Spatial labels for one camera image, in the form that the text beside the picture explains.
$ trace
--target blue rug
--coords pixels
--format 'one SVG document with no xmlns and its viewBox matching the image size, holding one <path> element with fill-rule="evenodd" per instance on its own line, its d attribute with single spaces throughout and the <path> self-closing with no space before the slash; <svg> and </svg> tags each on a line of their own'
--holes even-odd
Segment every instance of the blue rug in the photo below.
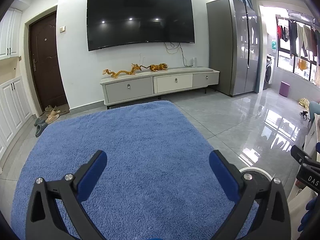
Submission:
<svg viewBox="0 0 320 240">
<path fill-rule="evenodd" d="M 212 146 L 172 103 L 157 101 L 46 128 L 14 194 L 11 225 L 21 240 L 35 179 L 57 180 L 74 173 L 99 149 L 107 153 L 108 164 L 82 205 L 108 240 L 209 240 L 234 206 L 209 166 Z M 69 232 L 77 236 L 58 204 Z"/>
</svg>

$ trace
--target tv screen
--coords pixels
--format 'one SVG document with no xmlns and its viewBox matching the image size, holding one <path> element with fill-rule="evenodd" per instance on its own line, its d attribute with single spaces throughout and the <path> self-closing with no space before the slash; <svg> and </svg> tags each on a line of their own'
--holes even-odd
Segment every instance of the tv screen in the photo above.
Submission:
<svg viewBox="0 0 320 240">
<path fill-rule="evenodd" d="M 88 49 L 195 43 L 191 0 L 87 0 Z"/>
</svg>

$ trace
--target tile floor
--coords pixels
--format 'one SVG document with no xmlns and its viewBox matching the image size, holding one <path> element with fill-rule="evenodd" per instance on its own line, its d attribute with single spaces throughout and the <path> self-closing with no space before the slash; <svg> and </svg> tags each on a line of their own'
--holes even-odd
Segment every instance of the tile floor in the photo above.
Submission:
<svg viewBox="0 0 320 240">
<path fill-rule="evenodd" d="M 147 98 L 114 107 L 154 101 Z M 310 126 L 300 117 L 304 108 L 292 99 L 272 89 L 260 94 L 228 97 L 203 89 L 168 94 L 170 100 L 199 130 L 208 142 L 238 169 L 255 166 L 279 177 L 288 195 L 294 183 L 298 165 L 290 156 L 291 146 L 302 146 Z M 56 122 L 106 110 L 101 107 L 78 114 L 66 114 Z M 10 221 L 14 190 L 21 169 L 37 142 L 33 122 L 13 147 L 0 175 L 0 210 Z"/>
</svg>

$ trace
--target tv stand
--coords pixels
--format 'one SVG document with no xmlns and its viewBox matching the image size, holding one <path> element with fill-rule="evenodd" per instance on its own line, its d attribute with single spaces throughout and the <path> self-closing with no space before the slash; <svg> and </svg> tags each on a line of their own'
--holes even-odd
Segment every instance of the tv stand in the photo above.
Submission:
<svg viewBox="0 0 320 240">
<path fill-rule="evenodd" d="M 135 75 L 101 80 L 104 104 L 110 106 L 179 91 L 206 88 L 219 82 L 219 71 L 205 67 L 168 68 L 157 72 L 144 70 Z"/>
</svg>

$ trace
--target drawer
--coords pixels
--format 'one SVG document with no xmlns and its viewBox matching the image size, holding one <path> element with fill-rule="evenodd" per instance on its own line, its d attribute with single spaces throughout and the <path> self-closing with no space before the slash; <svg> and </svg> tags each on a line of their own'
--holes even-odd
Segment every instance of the drawer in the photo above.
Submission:
<svg viewBox="0 0 320 240">
<path fill-rule="evenodd" d="M 153 94 L 151 78 L 139 78 L 106 85 L 109 103 Z"/>
<path fill-rule="evenodd" d="M 155 93 L 191 88 L 192 74 L 154 77 L 153 86 Z"/>
<path fill-rule="evenodd" d="M 219 72 L 193 74 L 192 87 L 203 87 L 219 83 Z"/>
</svg>

